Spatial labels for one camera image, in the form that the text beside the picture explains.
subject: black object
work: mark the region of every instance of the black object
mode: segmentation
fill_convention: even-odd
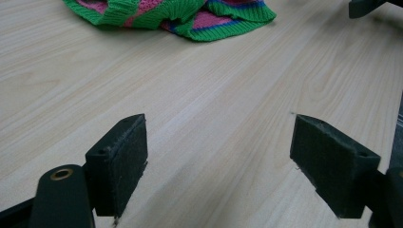
[[[352,0],[349,3],[349,17],[352,19],[363,17],[386,2],[403,7],[402,0]]]
[[[403,227],[403,169],[383,175],[380,157],[321,120],[297,115],[291,159],[334,213],[359,219],[373,211],[370,227]]]
[[[83,167],[69,164],[39,180],[34,199],[0,213],[0,227],[94,227],[98,216],[122,215],[146,167],[144,114],[112,127],[87,153]]]

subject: knitted fabric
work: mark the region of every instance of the knitted fabric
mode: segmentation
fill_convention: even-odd
[[[157,29],[213,41],[262,27],[276,14],[263,0],[64,0],[93,25]]]

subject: wooden table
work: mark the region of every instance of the wooden table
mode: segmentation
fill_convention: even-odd
[[[295,113],[382,156],[403,89],[402,9],[270,1],[274,23],[213,43],[99,29],[55,0],[0,3],[0,210],[147,118],[149,164],[119,227],[368,227],[337,219],[289,158]],[[96,218],[111,227],[113,218]]]

